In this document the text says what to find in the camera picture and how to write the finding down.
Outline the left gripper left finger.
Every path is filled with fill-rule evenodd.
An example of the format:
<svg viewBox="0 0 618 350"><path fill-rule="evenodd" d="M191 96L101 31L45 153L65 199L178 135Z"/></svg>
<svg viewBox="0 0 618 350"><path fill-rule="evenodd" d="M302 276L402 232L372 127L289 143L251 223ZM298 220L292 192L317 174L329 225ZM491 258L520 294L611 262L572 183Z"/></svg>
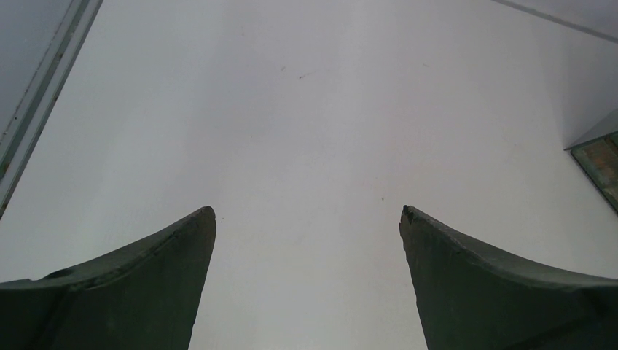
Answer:
<svg viewBox="0 0 618 350"><path fill-rule="evenodd" d="M205 206L42 279L1 284L3 349L187 349L216 238Z"/></svg>

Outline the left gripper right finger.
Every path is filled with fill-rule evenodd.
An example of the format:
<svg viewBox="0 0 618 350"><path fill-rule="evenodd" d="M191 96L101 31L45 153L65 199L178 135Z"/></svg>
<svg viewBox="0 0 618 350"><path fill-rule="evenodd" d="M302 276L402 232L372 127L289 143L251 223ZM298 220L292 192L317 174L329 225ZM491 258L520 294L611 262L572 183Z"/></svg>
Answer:
<svg viewBox="0 0 618 350"><path fill-rule="evenodd" d="M615 349L617 281L528 260L413 206L399 232L429 349Z"/></svg>

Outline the clear acrylic organizer box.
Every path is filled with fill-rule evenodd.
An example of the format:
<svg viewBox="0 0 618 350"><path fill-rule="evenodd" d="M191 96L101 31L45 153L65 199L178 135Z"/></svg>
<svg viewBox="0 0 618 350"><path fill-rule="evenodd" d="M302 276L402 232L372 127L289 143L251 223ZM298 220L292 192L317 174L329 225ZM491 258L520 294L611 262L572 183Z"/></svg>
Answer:
<svg viewBox="0 0 618 350"><path fill-rule="evenodd" d="M565 151L617 214L617 110L569 144Z"/></svg>

